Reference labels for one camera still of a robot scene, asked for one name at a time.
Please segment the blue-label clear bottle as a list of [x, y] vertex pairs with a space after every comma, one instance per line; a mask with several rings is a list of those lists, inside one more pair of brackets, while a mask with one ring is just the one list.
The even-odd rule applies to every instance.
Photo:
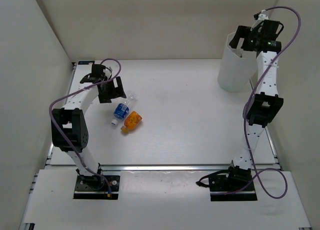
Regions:
[[135, 92], [128, 91], [126, 98], [117, 105], [113, 112], [113, 119], [111, 121], [112, 126], [117, 126], [120, 121], [123, 121], [128, 113], [134, 108], [138, 98]]

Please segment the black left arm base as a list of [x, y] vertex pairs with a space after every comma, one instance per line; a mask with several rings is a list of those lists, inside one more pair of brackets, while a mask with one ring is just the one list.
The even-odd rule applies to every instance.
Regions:
[[74, 187], [73, 199], [93, 199], [93, 200], [118, 200], [120, 189], [120, 175], [104, 175], [109, 187], [105, 183], [105, 179], [101, 179], [96, 175], [84, 176], [80, 175], [77, 169], [77, 178]]

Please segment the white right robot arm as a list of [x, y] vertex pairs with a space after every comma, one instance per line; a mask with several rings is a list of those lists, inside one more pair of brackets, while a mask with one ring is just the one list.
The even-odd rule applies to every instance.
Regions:
[[251, 155], [265, 127], [272, 122], [284, 103], [277, 90], [277, 56], [282, 50], [277, 37], [283, 29], [281, 22], [272, 20], [260, 21], [253, 28], [238, 26], [229, 43], [232, 49], [236, 49], [242, 40], [241, 49], [256, 53], [258, 67], [258, 82], [243, 110], [243, 147], [231, 161], [224, 180], [226, 187], [232, 190], [251, 180]]

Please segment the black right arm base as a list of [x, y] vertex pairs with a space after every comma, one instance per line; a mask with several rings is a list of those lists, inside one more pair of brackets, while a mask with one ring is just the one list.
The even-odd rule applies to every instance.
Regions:
[[212, 202], [257, 201], [258, 199], [251, 170], [241, 169], [233, 164], [228, 169], [201, 177], [196, 185], [209, 189]]

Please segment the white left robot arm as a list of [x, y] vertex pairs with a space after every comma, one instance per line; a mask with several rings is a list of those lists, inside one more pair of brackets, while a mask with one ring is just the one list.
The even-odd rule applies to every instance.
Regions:
[[53, 145], [73, 160], [78, 174], [88, 177], [87, 183], [94, 190], [103, 188], [105, 178], [88, 148], [85, 114], [95, 99], [105, 104], [125, 97], [119, 72], [114, 74], [110, 66], [100, 63], [91, 65], [91, 72], [82, 77], [76, 91], [65, 97], [66, 103], [61, 108], [54, 108], [55, 102], [50, 106]]

